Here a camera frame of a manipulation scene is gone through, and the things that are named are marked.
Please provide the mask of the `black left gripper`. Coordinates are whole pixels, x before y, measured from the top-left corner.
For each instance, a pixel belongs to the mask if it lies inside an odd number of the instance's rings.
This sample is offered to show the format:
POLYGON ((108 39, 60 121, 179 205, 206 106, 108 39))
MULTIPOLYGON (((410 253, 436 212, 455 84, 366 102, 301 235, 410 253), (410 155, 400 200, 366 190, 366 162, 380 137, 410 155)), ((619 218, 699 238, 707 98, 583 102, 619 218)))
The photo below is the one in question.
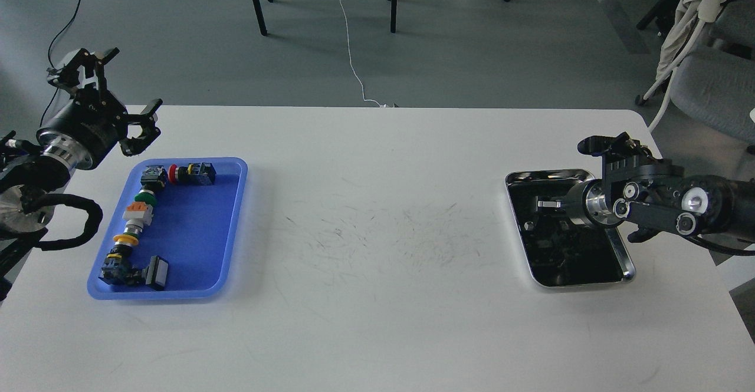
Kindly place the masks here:
POLYGON ((103 52, 80 48, 70 51, 60 67, 47 70, 48 83, 70 97, 38 129, 41 155, 56 159, 67 170, 93 170, 119 140, 122 153, 130 157, 143 153, 159 137, 156 111, 163 104, 161 98, 151 100, 140 113, 129 114, 108 89, 104 67, 119 53, 117 47, 103 52), (127 137, 130 126, 140 127, 140 134, 127 137))

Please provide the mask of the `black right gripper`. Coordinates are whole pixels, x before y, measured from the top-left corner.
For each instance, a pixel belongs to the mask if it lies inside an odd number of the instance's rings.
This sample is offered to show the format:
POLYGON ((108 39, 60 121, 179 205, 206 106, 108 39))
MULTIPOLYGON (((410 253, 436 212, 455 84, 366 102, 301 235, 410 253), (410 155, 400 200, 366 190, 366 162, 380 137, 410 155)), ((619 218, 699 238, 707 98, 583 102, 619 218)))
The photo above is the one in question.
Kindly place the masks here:
POLYGON ((582 225, 582 201, 580 197, 562 196, 560 200, 538 200, 537 207, 549 207, 549 209, 561 209, 563 216, 572 225, 582 225))

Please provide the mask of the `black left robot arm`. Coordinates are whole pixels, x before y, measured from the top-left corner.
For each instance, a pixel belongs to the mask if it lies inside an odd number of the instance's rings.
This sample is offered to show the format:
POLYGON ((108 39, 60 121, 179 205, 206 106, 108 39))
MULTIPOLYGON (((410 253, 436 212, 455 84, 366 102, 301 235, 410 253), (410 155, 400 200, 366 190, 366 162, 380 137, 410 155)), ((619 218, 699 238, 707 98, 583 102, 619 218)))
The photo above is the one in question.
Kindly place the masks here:
POLYGON ((36 142, 17 140, 15 131, 2 139, 2 297, 10 292, 7 273, 33 248, 73 249, 97 233, 101 207, 91 199, 64 192, 75 171, 96 169, 119 145, 125 156, 143 153, 159 137, 156 111, 161 99, 130 114, 106 85, 104 68, 118 48, 91 52, 80 48, 48 69, 48 82, 70 99, 43 120, 36 142), (83 231, 70 239, 45 241, 56 206, 86 212, 83 231))

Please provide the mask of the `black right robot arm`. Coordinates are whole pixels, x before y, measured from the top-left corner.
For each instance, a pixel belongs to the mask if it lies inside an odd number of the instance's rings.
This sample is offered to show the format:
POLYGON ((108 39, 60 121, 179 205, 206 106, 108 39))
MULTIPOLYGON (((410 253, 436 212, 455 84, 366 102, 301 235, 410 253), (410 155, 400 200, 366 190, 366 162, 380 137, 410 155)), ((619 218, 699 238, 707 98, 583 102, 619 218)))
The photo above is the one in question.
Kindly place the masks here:
POLYGON ((709 251, 752 256, 707 239, 723 235, 753 245, 753 182, 717 175, 685 176, 666 159, 641 163, 638 157, 605 163, 602 177, 578 183, 563 196, 539 197, 536 211, 574 225, 609 229, 629 222, 631 243, 670 233, 709 251))

